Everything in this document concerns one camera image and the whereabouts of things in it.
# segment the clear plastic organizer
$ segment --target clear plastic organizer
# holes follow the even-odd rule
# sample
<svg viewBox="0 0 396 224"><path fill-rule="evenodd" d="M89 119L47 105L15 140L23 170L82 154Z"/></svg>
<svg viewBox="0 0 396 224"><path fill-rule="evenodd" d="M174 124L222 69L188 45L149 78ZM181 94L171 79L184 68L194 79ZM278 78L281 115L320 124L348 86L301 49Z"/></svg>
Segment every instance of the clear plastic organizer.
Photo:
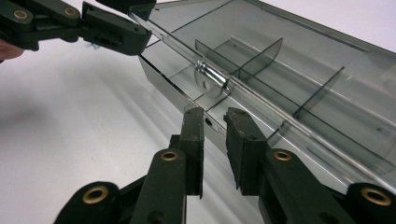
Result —
<svg viewBox="0 0 396 224"><path fill-rule="evenodd" d="M160 39L140 55L150 82L182 112L202 107L224 152L223 116L242 108L270 147L298 154L323 184L396 192L394 53L260 1L145 5L130 16Z"/></svg>

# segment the table surface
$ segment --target table surface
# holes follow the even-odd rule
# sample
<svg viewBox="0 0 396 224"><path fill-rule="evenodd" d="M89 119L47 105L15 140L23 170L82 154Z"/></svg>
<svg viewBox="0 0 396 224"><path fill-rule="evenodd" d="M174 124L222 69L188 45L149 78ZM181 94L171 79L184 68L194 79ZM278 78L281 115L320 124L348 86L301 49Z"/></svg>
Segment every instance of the table surface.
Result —
<svg viewBox="0 0 396 224"><path fill-rule="evenodd" d="M266 2L396 51L394 1ZM42 42L40 51L2 63L0 79L2 224L51 223L94 181L126 186L180 132L182 114L147 81L137 57L82 40ZM261 222L257 199L240 195L227 158L205 140L204 198L188 198L187 223Z"/></svg>

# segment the brass ring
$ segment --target brass ring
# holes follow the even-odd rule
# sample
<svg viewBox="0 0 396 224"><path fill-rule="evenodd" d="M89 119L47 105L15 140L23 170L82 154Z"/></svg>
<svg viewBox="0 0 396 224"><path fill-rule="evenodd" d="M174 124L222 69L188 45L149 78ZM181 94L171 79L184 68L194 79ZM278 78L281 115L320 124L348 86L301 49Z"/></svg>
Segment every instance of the brass ring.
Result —
<svg viewBox="0 0 396 224"><path fill-rule="evenodd" d="M76 11L75 11L73 8L71 8L71 7L65 8L65 9L64 9L64 13L66 13L66 14L69 15L69 16L74 16L74 15L76 15Z"/></svg>
<svg viewBox="0 0 396 224"><path fill-rule="evenodd" d="M108 189L105 186L93 187L82 196L82 201L87 204L99 203L105 199L108 195Z"/></svg>
<svg viewBox="0 0 396 224"><path fill-rule="evenodd" d="M361 190L361 195L368 201L382 206L389 206L392 200L388 195L378 189L364 188Z"/></svg>
<svg viewBox="0 0 396 224"><path fill-rule="evenodd" d="M161 155L161 159L163 159L163 161L174 161L175 159L177 159L178 154L175 151L165 151L162 155Z"/></svg>
<svg viewBox="0 0 396 224"><path fill-rule="evenodd" d="M289 161L291 160L291 155L285 151L276 151L274 152L274 157L280 161Z"/></svg>
<svg viewBox="0 0 396 224"><path fill-rule="evenodd" d="M14 17L17 18L18 20L26 20L29 16L27 15L27 13L25 11L15 10Z"/></svg>

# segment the human hand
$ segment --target human hand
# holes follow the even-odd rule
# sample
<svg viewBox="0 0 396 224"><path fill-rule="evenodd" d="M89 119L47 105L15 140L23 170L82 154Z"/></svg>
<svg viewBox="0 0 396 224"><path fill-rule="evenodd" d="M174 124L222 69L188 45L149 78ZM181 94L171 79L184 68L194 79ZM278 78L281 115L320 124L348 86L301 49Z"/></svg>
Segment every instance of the human hand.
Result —
<svg viewBox="0 0 396 224"><path fill-rule="evenodd" d="M0 39L0 61L20 57L24 49L15 47L5 40Z"/></svg>

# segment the white surface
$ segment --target white surface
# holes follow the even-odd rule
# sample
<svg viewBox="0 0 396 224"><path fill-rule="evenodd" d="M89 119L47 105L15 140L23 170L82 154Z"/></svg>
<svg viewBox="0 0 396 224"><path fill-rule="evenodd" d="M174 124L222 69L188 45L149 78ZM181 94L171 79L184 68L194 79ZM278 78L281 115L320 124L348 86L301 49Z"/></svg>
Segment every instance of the white surface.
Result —
<svg viewBox="0 0 396 224"><path fill-rule="evenodd" d="M393 1L266 2L396 51ZM0 65L2 224L51 223L93 181L124 187L180 132L182 115L136 57L89 45L46 41ZM234 189L227 159L208 141L204 192L188 200L189 224L261 222L256 200Z"/></svg>

